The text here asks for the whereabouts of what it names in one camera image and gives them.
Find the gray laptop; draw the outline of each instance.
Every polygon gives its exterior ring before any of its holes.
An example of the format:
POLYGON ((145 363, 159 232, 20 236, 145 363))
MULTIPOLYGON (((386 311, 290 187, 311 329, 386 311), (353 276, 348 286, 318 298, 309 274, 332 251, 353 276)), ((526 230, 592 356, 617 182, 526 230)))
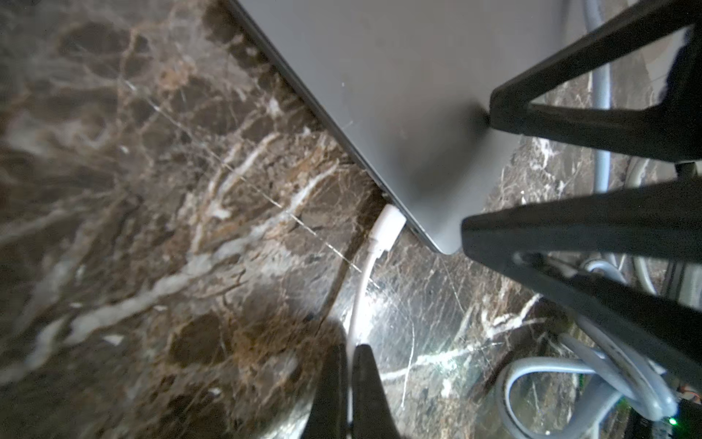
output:
POLYGON ((564 46, 569 3, 230 0, 415 233, 446 254, 518 144, 486 127, 490 93, 564 46))

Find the laptop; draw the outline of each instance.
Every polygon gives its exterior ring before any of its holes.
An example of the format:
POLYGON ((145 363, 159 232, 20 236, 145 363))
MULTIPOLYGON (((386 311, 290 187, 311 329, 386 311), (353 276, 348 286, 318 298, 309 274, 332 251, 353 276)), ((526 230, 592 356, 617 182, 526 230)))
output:
POLYGON ((519 144, 488 128, 490 93, 565 46, 567 16, 582 9, 578 0, 228 1, 413 231, 445 254, 460 249, 461 221, 483 210, 519 144))

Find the coiled gray cable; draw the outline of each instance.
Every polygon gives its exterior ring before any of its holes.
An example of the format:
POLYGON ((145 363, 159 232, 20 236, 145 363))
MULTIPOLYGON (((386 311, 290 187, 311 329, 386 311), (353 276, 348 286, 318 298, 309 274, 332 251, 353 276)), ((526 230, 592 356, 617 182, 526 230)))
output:
MULTIPOLYGON (((589 261, 587 270, 601 270, 617 282, 624 281, 619 271, 603 260, 589 261)), ((599 347, 590 348, 569 334, 559 340, 580 360, 565 358, 524 358, 509 364, 496 382, 498 413, 504 426, 516 439, 579 439, 593 425, 599 425, 623 396, 643 417, 658 421, 675 415, 677 398, 665 384, 656 365, 643 355, 607 334, 588 319, 577 316, 576 323, 599 347), (510 391, 521 376, 535 372, 567 372, 594 375, 576 403, 566 427, 550 435, 529 430, 516 417, 510 403, 510 391)))

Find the brown marble countertop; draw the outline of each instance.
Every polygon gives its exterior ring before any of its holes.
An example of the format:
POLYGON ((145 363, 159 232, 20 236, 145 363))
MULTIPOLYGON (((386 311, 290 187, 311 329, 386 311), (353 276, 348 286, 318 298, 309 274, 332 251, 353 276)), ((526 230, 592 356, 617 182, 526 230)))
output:
MULTIPOLYGON (((0 41, 4 435, 299 436, 385 203, 373 181, 217 1, 6 1, 0 41)), ((622 106, 641 105, 641 68, 615 63, 622 106)), ((547 99, 587 105, 588 78, 547 99)), ((591 185, 589 150, 523 138, 486 209, 591 185)), ((505 437, 497 372, 568 323, 406 230, 368 298, 364 335, 412 438, 505 437)), ((530 391, 528 416, 562 425, 530 391)))

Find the white cable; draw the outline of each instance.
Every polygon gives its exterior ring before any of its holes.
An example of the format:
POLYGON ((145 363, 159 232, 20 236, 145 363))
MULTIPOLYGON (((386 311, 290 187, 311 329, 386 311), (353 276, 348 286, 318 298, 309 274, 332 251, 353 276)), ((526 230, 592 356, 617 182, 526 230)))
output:
MULTIPOLYGON (((373 265, 375 265, 376 260, 380 258, 383 253, 389 251, 399 233, 402 231, 404 224, 407 219, 399 211, 399 209, 392 204, 386 204, 383 207, 383 211, 380 213, 378 219, 373 224, 373 228, 368 236, 368 255, 366 256, 366 261, 363 264, 363 269, 361 270, 361 282, 359 282, 358 289, 356 290, 356 296, 353 300, 353 308, 351 308, 351 319, 349 323, 348 334, 346 336, 346 358, 348 359, 348 371, 349 378, 351 377, 351 371, 353 370, 353 353, 356 350, 356 345, 360 342, 360 330, 358 328, 359 315, 363 308, 363 302, 366 298, 366 290, 368 289, 368 283, 371 280, 371 273, 373 272, 373 265)), ((349 389, 349 399, 348 399, 348 421, 352 421, 352 401, 351 392, 349 389)))

